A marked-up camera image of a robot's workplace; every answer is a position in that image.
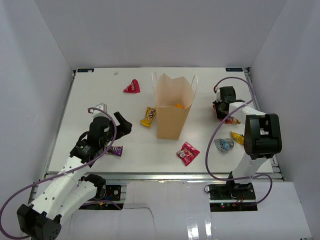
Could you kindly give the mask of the orange white snack bag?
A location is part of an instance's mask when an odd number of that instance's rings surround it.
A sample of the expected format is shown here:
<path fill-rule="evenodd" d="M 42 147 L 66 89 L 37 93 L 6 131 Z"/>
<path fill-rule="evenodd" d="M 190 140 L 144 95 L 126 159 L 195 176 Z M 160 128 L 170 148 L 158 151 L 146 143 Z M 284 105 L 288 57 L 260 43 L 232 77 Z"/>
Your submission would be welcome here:
<path fill-rule="evenodd" d="M 225 121 L 224 121 L 225 124 L 233 124 L 233 125 L 239 125 L 241 124 L 241 122 L 235 118 L 235 117 L 228 117 Z"/>

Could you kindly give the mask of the orange mango gummy bag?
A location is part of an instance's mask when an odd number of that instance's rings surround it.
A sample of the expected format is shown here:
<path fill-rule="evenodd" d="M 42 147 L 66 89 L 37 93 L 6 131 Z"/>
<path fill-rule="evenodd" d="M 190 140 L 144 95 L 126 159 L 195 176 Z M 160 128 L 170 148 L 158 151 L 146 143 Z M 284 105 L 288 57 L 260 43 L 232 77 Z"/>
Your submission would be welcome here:
<path fill-rule="evenodd" d="M 184 107 L 180 103 L 176 104 L 175 107 L 180 108 L 180 109 L 184 109 Z"/>

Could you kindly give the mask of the brown paper bag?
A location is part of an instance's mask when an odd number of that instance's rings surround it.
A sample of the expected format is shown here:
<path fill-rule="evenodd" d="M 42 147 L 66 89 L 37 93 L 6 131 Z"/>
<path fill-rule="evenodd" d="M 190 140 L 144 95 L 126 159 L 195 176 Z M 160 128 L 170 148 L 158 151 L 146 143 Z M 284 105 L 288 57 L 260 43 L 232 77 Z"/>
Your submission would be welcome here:
<path fill-rule="evenodd" d="M 152 71 L 151 80 L 156 106 L 157 138 L 178 140 L 198 90 L 198 77 L 194 75 L 192 81 L 184 76 L 170 78 L 165 73 L 157 77 L 156 72 Z M 175 107 L 176 104 L 181 104 L 184 109 Z"/>

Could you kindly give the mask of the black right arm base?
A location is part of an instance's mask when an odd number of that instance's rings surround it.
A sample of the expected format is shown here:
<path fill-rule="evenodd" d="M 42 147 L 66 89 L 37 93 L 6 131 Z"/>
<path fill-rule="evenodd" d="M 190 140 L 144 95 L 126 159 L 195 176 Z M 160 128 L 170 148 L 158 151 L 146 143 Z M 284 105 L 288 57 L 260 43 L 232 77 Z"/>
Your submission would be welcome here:
<path fill-rule="evenodd" d="M 256 194 L 251 183 L 244 187 L 231 184 L 207 184 L 204 192 L 209 196 L 212 213 L 255 212 L 258 210 Z"/>

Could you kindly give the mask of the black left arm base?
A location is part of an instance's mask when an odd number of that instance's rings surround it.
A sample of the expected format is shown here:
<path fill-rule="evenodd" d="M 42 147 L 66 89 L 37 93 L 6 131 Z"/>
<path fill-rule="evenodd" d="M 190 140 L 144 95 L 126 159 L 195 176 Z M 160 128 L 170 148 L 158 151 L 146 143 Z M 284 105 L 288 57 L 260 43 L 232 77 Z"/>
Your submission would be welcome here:
<path fill-rule="evenodd" d="M 121 185 L 104 185 L 98 187 L 96 194 L 93 198 L 90 198 L 89 201 L 119 201 L 121 199 L 122 186 Z"/>

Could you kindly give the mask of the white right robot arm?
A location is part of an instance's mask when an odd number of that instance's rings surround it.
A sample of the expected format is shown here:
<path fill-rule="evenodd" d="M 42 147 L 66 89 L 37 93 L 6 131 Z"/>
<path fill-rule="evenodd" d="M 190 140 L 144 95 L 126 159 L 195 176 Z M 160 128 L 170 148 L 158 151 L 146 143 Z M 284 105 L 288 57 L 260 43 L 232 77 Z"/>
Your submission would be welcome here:
<path fill-rule="evenodd" d="M 223 120 L 228 115 L 244 124 L 244 151 L 238 166 L 230 173 L 232 179 L 225 188 L 226 195 L 236 200 L 244 193 L 244 187 L 261 165 L 282 150 L 279 116 L 275 113 L 258 111 L 244 100 L 237 99 L 232 86 L 214 88 L 216 100 L 213 108 L 217 118 Z"/>

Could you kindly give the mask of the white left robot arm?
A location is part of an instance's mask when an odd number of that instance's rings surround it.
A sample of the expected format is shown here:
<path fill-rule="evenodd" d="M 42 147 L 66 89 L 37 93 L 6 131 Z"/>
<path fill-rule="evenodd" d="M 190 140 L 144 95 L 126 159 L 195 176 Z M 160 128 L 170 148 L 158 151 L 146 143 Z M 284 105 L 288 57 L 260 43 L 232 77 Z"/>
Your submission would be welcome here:
<path fill-rule="evenodd" d="M 79 137 L 58 177 L 29 205 L 17 210 L 21 231 L 34 240 L 55 240 L 64 221 L 85 202 L 105 196 L 106 180 L 86 173 L 111 142 L 132 131 L 132 124 L 119 112 L 114 113 L 118 125 L 104 110 L 91 108 L 89 112 L 94 114 L 89 130 Z"/>

